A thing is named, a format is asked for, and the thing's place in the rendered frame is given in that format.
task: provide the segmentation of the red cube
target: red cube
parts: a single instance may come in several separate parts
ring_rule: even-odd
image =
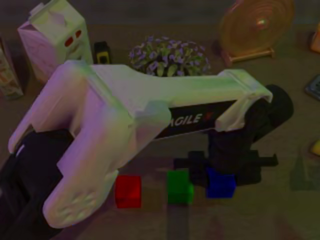
[[[120,175],[115,180],[115,203],[119,209],[141,208],[141,177]]]

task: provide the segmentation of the round wooden disc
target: round wooden disc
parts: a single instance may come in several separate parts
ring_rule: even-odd
[[[271,48],[290,27],[294,0],[239,0],[223,17],[220,44],[231,56]]]

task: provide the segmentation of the carton lid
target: carton lid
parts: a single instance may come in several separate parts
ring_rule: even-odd
[[[56,43],[85,20],[66,0],[51,0],[31,10],[28,21],[50,42]]]

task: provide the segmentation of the white lettering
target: white lettering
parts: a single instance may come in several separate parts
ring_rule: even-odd
[[[170,126],[171,127],[177,127],[177,126],[183,126],[183,125],[189,125],[189,124],[196,124],[200,121],[203,114],[199,113],[195,116],[189,115],[189,116],[180,116],[177,119],[171,119]]]

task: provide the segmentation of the yellow and black object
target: yellow and black object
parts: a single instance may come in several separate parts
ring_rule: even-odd
[[[106,41],[94,43],[95,64],[111,64],[111,51]]]

